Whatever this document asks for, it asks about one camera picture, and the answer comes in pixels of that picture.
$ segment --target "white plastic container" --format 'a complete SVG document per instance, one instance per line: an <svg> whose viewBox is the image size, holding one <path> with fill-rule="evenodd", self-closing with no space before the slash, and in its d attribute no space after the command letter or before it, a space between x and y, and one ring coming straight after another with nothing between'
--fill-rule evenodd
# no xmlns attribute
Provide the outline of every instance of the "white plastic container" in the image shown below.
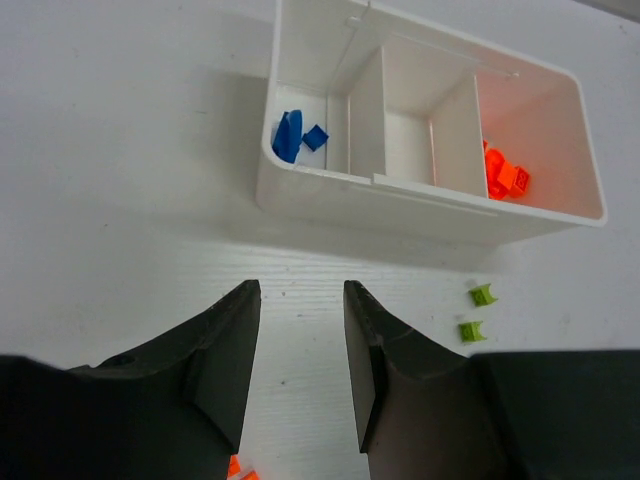
<svg viewBox="0 0 640 480"><path fill-rule="evenodd" d="M607 211L577 80L384 6L278 0L257 185L266 211L501 244ZM295 164L271 148L283 111L329 133ZM487 194L483 138L531 185Z"/></svg>

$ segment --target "green plastic piece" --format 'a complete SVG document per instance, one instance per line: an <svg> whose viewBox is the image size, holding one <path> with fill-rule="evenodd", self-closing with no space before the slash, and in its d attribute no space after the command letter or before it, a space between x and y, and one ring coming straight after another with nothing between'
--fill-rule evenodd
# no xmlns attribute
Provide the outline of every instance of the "green plastic piece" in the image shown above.
<svg viewBox="0 0 640 480"><path fill-rule="evenodd" d="M479 287L469 290L469 294L471 295L476 307L486 307L487 305L491 305L498 301L498 299L489 292L490 286L491 284L487 283L486 285L480 285Z"/></svg>
<svg viewBox="0 0 640 480"><path fill-rule="evenodd" d="M486 340L487 337L480 333L480 325L482 325L482 322L467 322L458 325L462 341L465 343L473 343Z"/></svg>

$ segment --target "orange lego brick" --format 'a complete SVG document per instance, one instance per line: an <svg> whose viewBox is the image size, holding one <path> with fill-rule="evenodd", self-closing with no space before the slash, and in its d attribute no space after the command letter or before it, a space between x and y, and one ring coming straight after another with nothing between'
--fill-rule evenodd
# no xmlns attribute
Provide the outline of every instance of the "orange lego brick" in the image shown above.
<svg viewBox="0 0 640 480"><path fill-rule="evenodd" d="M255 471L252 471L249 475L242 477L242 480L260 480L260 477Z"/></svg>
<svg viewBox="0 0 640 480"><path fill-rule="evenodd" d="M231 462L229 463L229 473L227 473L227 477L232 477L240 473L241 470L242 468L240 467L240 462L238 462L238 457L233 455L231 457Z"/></svg>
<svg viewBox="0 0 640 480"><path fill-rule="evenodd" d="M489 183L493 183L498 180L498 175L500 174L500 170L502 169L502 165L504 165L505 161L504 155L500 153L500 150L490 148L485 152L484 164L487 170L487 181Z"/></svg>
<svg viewBox="0 0 640 480"><path fill-rule="evenodd" d="M531 175L529 175L529 172L527 172L522 167L516 167L516 178L511 189L509 190L509 195L511 195L512 197L521 197L522 195L527 193L530 180Z"/></svg>
<svg viewBox="0 0 640 480"><path fill-rule="evenodd" d="M516 181L516 176L518 175L518 170L516 167L511 165L506 160L502 164L502 168L500 169L500 173L498 174L498 183L502 185L507 191L511 191L511 187L513 187L513 183Z"/></svg>
<svg viewBox="0 0 640 480"><path fill-rule="evenodd" d="M502 185L498 184L497 182L490 183L488 186L489 186L489 198L493 200L502 200L504 197L507 196L507 193L509 193L506 188L504 188Z"/></svg>

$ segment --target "orange plastic piece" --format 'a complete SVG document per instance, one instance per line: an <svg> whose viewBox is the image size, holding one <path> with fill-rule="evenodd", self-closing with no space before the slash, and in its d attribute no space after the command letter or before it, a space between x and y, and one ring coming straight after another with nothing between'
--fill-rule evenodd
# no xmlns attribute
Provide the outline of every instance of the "orange plastic piece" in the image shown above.
<svg viewBox="0 0 640 480"><path fill-rule="evenodd" d="M487 167L487 180L489 183L494 183L498 180L502 165L504 165L504 155L500 153L500 150L490 148L484 154L484 163Z"/></svg>
<svg viewBox="0 0 640 480"><path fill-rule="evenodd" d="M229 463L229 473L227 473L227 477L232 477L240 473L241 470L242 468L240 467L240 462L238 462L238 457L233 455L231 457L231 462Z"/></svg>
<svg viewBox="0 0 640 480"><path fill-rule="evenodd" d="M509 195L512 197L521 197L525 193L527 193L527 189L529 188L529 181L531 180L531 175L522 167L516 167L516 179L513 182L513 186L511 190L509 190Z"/></svg>
<svg viewBox="0 0 640 480"><path fill-rule="evenodd" d="M487 187L489 198L502 200L507 194L521 197L527 192L531 175L522 167L514 167L502 152L495 148L488 148L486 140L482 140L484 148L484 163L487 172Z"/></svg>
<svg viewBox="0 0 640 480"><path fill-rule="evenodd" d="M517 175L518 170L516 170L516 167L505 160L504 164L502 165L502 169L498 174L498 183L503 186L508 192L510 192L511 188L513 187L513 183L516 181Z"/></svg>

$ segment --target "white table surface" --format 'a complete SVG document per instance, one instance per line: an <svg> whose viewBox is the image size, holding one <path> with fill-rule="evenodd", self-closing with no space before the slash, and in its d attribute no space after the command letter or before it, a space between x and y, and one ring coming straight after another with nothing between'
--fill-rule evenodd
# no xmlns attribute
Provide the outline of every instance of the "white table surface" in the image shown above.
<svg viewBox="0 0 640 480"><path fill-rule="evenodd" d="M577 75L604 229L487 250L268 216L253 190L272 0L5 2L0 351L95 365L257 278L242 459L311 480L368 478L345 279L465 354L640 347L640 25L569 0L388 3ZM474 311L469 281L500 301ZM489 340L462 346L459 315Z"/></svg>

